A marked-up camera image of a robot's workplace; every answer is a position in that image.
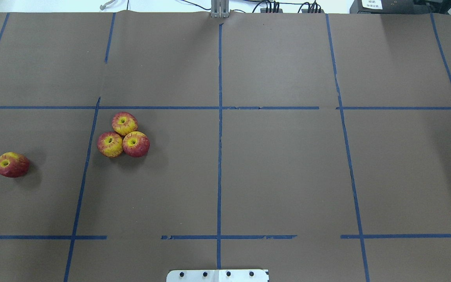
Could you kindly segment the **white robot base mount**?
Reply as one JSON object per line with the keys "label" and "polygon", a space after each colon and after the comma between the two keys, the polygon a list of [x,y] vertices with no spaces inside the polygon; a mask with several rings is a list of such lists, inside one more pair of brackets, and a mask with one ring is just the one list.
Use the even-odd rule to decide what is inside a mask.
{"label": "white robot base mount", "polygon": [[174,270],[167,282],[269,282],[269,271],[264,269],[198,269]]}

